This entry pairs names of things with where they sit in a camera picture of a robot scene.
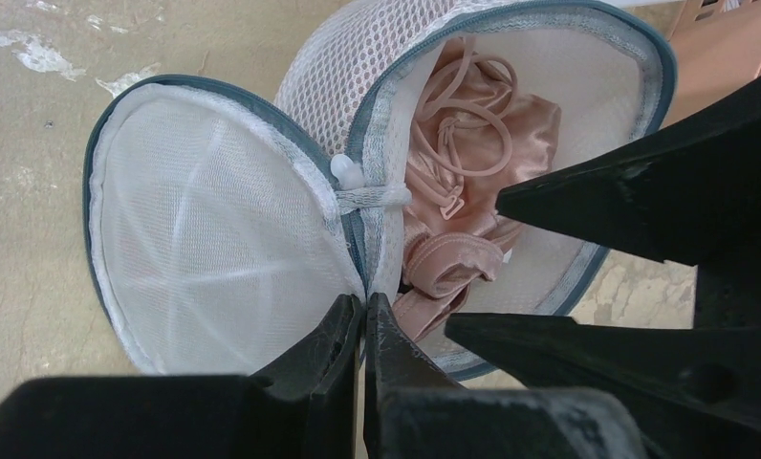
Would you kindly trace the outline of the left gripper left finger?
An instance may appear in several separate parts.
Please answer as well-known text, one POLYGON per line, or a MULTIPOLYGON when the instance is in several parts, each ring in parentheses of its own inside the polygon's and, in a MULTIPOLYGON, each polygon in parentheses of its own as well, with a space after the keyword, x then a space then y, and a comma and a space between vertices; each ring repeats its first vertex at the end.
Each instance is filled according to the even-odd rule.
POLYGON ((24 382, 0 404, 0 458, 351 458, 362 322, 342 295, 250 376, 24 382))

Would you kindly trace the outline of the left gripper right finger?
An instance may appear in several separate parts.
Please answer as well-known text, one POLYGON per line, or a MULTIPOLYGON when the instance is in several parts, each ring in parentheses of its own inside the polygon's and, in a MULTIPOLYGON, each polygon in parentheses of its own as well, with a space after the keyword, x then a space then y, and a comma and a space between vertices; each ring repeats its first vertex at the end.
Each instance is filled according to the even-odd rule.
POLYGON ((365 315, 363 440, 371 458, 644 458, 613 396, 590 388, 467 389, 399 327, 384 294, 365 315))

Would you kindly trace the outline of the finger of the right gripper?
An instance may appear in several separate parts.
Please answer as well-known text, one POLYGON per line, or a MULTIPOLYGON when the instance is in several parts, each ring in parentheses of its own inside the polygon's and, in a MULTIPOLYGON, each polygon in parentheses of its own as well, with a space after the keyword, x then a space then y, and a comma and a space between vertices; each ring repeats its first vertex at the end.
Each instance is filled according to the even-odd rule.
POLYGON ((761 458, 761 326, 645 329, 456 314, 445 333, 527 387, 616 397, 655 458, 761 458))
POLYGON ((761 263, 761 76, 655 134, 510 186, 496 207, 650 260, 761 263))

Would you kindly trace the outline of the white mesh laundry bag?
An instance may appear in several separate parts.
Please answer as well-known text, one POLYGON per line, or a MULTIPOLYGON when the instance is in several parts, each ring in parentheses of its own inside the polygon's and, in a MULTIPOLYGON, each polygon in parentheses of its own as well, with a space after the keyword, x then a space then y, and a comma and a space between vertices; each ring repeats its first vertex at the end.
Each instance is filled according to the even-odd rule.
MULTIPOLYGON (((274 101, 201 76, 132 85, 87 146, 84 233, 140 371, 252 374, 339 295, 384 294, 392 309, 411 121, 443 47, 466 35, 560 107, 548 173, 656 132, 674 96, 666 40, 601 1, 353 1, 310 36, 274 101)), ((456 312, 565 316, 582 297, 606 249, 518 223, 508 262, 456 312)), ((414 342, 457 381, 490 373, 445 323, 414 342)))

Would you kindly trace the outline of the pink bra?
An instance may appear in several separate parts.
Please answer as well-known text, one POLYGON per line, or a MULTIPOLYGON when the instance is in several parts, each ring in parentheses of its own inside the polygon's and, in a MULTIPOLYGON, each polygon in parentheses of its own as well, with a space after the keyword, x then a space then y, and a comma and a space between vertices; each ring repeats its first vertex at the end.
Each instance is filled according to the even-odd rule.
POLYGON ((403 211, 403 292, 392 310, 401 329, 425 338, 493 281, 522 230, 501 215, 499 192, 551 170, 560 107, 518 87, 502 56, 466 35, 443 47, 411 121, 403 211))

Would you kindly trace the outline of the orange plastic organizer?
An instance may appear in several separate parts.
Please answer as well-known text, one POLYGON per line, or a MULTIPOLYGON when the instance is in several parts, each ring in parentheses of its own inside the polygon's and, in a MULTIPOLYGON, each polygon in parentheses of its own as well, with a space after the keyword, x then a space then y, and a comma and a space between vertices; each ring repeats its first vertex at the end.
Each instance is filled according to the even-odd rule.
POLYGON ((665 126, 761 75, 761 0, 686 1, 668 42, 678 82, 665 126))

